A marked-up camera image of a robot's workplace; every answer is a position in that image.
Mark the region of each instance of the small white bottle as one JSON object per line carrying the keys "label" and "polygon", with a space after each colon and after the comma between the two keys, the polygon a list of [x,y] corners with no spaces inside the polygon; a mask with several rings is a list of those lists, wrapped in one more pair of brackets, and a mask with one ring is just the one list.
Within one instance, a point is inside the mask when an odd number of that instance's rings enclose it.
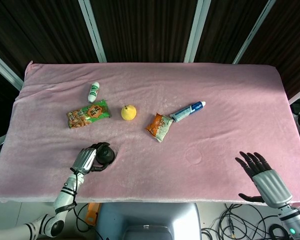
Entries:
{"label": "small white bottle", "polygon": [[99,88],[100,84],[97,81],[91,85],[91,89],[88,95],[89,103],[93,103],[96,100]]}

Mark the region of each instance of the table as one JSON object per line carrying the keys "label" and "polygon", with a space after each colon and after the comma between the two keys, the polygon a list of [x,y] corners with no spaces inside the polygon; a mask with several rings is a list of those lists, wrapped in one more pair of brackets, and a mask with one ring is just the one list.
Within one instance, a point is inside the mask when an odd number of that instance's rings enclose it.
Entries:
{"label": "table", "polygon": [[[111,118],[68,128],[66,113],[88,105],[93,82]],[[173,123],[162,143],[145,130],[197,101],[204,109]],[[132,121],[122,106],[135,105]],[[234,160],[259,152],[300,203],[300,137],[277,70],[214,63],[33,64],[26,69],[0,154],[0,201],[53,202],[76,156],[109,142],[116,159],[92,172],[78,202],[232,202],[257,189]]]}

